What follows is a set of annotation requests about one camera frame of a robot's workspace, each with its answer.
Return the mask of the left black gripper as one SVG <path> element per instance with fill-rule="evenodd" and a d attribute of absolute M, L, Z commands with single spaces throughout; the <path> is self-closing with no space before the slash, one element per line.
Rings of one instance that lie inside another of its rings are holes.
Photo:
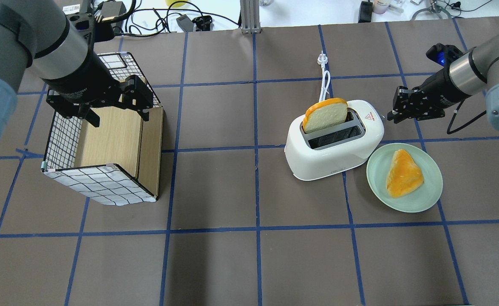
<path fill-rule="evenodd" d="M 145 122 L 154 107 L 154 95 L 144 78 L 130 75 L 117 81 L 94 52 L 89 52 L 80 68 L 70 75 L 46 83 L 49 106 L 67 119 L 77 117 L 95 128 L 100 126 L 100 116 L 91 108 L 112 106 L 120 96 L 120 108 L 137 112 Z"/>

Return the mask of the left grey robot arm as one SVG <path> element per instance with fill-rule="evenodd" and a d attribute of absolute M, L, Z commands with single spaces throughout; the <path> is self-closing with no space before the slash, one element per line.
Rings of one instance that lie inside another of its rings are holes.
<path fill-rule="evenodd" d="M 52 0 L 0 0 L 0 138 L 29 67 L 53 91 L 48 103 L 67 119 L 98 127 L 94 108 L 117 107 L 148 121 L 154 94 L 146 82 L 136 75 L 117 81 L 94 52 L 94 43 L 112 39 L 112 24 L 130 17 L 135 6 L 133 1 L 125 13 L 104 17 L 66 15 Z"/>

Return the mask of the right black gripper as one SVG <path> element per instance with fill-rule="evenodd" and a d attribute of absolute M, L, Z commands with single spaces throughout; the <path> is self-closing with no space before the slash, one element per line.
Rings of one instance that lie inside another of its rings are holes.
<path fill-rule="evenodd" d="M 410 97 L 413 109 L 407 109 Z M 446 108 L 460 101 L 461 91 L 451 80 L 448 69 L 442 68 L 414 89 L 398 86 L 387 120 L 399 124 L 413 118 L 418 121 L 441 118 Z"/>

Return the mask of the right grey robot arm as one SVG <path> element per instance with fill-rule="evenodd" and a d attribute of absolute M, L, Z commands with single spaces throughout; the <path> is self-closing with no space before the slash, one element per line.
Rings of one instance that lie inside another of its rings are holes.
<path fill-rule="evenodd" d="M 437 43 L 426 56 L 442 68 L 413 89 L 399 86 L 387 120 L 442 118 L 446 108 L 485 90 L 484 114 L 499 131 L 499 34 L 466 52 Z"/>

